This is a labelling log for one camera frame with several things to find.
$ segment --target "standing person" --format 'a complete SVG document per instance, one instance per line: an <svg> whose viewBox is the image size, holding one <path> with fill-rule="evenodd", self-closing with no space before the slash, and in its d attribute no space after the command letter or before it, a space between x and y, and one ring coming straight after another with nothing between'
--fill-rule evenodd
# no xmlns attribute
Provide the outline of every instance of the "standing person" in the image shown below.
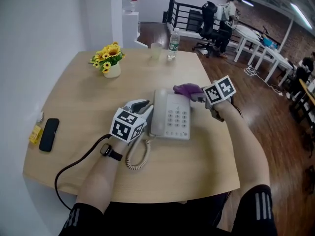
<svg viewBox="0 0 315 236"><path fill-rule="evenodd" d="M302 85L300 79L306 83L310 74L314 70L315 52L311 53L310 57L305 57L302 61L302 65L296 70L296 78L292 81L289 91L286 93L288 99L291 96L295 96L298 92L302 91Z"/></svg>
<svg viewBox="0 0 315 236"><path fill-rule="evenodd" d="M231 234L217 228L227 194L191 200L186 204L111 202L119 161L102 156L84 180L60 236L187 229L216 236L276 236L266 155L239 112L228 101L218 103L214 108L226 121L241 185L242 198ZM110 143L120 154L127 146L114 137Z"/></svg>
<svg viewBox="0 0 315 236"><path fill-rule="evenodd" d="M233 22L238 21L238 17L236 16L236 5L238 2L239 0L230 0L228 3L223 5L223 13L226 20L220 21L220 29L223 31L219 32L220 35L214 46L214 50L216 52L220 52L220 56L222 58L227 58L225 49L232 35L232 25Z"/></svg>

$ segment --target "white vase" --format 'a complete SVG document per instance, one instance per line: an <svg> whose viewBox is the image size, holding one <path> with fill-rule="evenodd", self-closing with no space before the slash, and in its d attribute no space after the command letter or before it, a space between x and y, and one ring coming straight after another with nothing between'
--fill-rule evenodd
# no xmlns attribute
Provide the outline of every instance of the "white vase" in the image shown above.
<svg viewBox="0 0 315 236"><path fill-rule="evenodd" d="M120 70L120 65L119 62L117 62L116 65L112 65L110 67L110 70L108 73L103 73L105 78L116 78L120 75L121 70Z"/></svg>

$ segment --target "plastic bottle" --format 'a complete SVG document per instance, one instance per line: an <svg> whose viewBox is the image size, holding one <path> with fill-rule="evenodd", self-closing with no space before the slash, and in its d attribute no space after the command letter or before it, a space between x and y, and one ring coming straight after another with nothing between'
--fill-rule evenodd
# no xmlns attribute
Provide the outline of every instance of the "plastic bottle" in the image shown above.
<svg viewBox="0 0 315 236"><path fill-rule="evenodd" d="M176 54L177 54L177 50L179 46L179 39L180 39L179 28L176 27L169 40L168 55L167 55L168 60L172 60L176 58Z"/></svg>

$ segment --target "person in white shirt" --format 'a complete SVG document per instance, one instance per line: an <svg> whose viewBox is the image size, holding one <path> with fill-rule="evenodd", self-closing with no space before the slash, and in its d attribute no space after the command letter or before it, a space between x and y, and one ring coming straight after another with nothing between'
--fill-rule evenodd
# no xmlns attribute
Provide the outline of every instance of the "person in white shirt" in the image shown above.
<svg viewBox="0 0 315 236"><path fill-rule="evenodd" d="M238 21L238 18L236 17L236 5L238 2L239 0L230 0L228 3L223 5L223 20L220 21L220 29L223 31L220 32L214 46L214 50L216 52L220 52L220 56L223 58L227 58L225 49L232 35L233 22Z"/></svg>

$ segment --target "bottle label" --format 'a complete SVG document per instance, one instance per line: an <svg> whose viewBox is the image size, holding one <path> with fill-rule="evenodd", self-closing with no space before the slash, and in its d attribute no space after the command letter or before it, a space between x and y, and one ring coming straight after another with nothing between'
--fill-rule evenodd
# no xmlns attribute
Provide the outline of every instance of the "bottle label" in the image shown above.
<svg viewBox="0 0 315 236"><path fill-rule="evenodd" d="M178 50L178 46L179 46L179 44L169 43L169 48L168 49L171 50L171 51L176 52Z"/></svg>

